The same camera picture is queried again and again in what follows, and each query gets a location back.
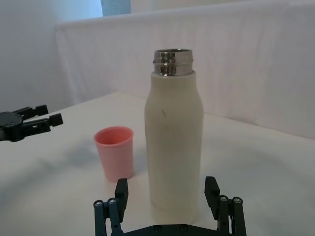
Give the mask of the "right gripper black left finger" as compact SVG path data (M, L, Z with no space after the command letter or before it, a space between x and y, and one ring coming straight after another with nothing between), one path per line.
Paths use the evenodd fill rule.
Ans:
M127 179L119 179L116 184L115 197L104 202L96 200L93 203L94 207L94 229L96 236L106 236L106 220L110 220L111 235L123 236L124 232L121 228L121 223L124 218L124 213L128 200L128 184Z

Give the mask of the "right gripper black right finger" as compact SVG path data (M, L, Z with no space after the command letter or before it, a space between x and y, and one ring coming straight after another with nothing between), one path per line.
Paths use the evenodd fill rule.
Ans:
M211 236L245 236L247 234L243 212L243 200L239 197L229 199L220 193L214 177L205 178L204 194L217 221L217 229L210 230Z

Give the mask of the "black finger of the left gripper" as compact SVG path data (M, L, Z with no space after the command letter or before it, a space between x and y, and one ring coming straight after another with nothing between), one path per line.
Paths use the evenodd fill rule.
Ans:
M56 127L63 124L63 118L60 113L49 116L48 118L28 121L22 124L22 136L28 137L45 132L50 132L50 127Z
M48 109L46 105L40 105L35 108L25 107L14 111L21 116L21 118L33 118L35 116L42 116L48 114Z

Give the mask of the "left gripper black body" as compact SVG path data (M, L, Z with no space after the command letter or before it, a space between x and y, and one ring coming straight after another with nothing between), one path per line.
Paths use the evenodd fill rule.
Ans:
M23 115L20 112L1 112L0 114L0 140L17 142L24 137L21 134Z

